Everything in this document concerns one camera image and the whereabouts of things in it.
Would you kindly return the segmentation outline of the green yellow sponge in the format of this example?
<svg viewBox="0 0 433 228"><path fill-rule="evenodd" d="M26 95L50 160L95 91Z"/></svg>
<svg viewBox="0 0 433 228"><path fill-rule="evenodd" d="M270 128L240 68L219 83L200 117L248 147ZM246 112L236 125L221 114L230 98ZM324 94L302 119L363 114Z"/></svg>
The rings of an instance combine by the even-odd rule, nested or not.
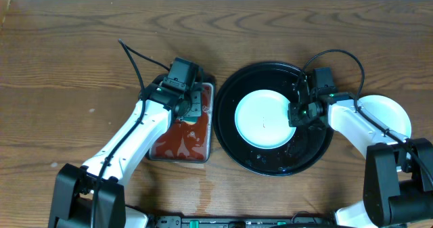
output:
<svg viewBox="0 0 433 228"><path fill-rule="evenodd" d="M185 122L188 125L194 125L197 123L197 121L198 121L197 118L184 118L183 119L183 122Z"/></svg>

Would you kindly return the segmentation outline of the pale green plate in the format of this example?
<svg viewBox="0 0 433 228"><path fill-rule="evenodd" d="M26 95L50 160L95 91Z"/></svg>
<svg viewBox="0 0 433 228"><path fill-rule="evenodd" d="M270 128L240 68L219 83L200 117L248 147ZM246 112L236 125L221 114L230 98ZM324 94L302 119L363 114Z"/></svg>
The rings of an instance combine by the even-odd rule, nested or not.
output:
<svg viewBox="0 0 433 228"><path fill-rule="evenodd" d="M368 95L358 100L364 110L383 122L391 130L411 137L412 126L408 114L393 99L383 95Z"/></svg>
<svg viewBox="0 0 433 228"><path fill-rule="evenodd" d="M261 89L244 96L235 109L235 127L244 141L272 150L293 138L296 128L290 126L290 101L282 94Z"/></svg>

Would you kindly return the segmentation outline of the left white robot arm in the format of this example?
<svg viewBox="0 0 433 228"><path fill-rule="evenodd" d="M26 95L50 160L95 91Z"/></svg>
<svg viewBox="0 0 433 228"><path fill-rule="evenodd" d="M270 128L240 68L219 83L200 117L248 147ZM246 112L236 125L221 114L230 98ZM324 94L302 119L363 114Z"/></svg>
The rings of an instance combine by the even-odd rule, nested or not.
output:
<svg viewBox="0 0 433 228"><path fill-rule="evenodd" d="M49 227L146 227L149 217L125 204L124 189L146 154L205 162L210 155L214 82L163 74L143 87L128 120L80 167L57 174Z"/></svg>

